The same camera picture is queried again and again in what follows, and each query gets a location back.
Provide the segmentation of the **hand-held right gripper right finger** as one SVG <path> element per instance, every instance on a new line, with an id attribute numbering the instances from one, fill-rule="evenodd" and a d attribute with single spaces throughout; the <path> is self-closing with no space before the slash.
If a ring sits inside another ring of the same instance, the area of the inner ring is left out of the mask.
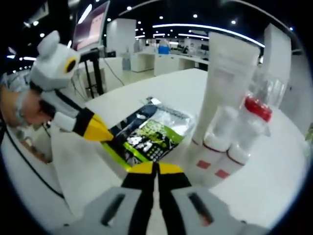
<path id="1" fill-rule="evenodd" d="M 244 224 L 203 187 L 194 187 L 174 164 L 158 164 L 159 204 L 170 235 L 238 235 Z"/>

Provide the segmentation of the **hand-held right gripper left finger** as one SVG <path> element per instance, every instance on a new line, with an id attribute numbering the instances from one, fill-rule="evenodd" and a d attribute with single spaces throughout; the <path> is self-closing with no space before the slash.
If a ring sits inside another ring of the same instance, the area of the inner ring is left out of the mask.
<path id="1" fill-rule="evenodd" d="M 90 203 L 75 235 L 144 235 L 153 207 L 156 164 L 133 166 L 119 187 Z"/>

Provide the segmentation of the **person's left hand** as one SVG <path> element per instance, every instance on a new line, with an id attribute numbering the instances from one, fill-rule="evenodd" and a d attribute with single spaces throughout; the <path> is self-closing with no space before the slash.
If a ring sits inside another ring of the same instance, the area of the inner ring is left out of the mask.
<path id="1" fill-rule="evenodd" d="M 28 90 L 22 101 L 22 115 L 28 124 L 43 124 L 52 120 L 52 117 L 41 110 L 40 95 L 35 91 Z"/>

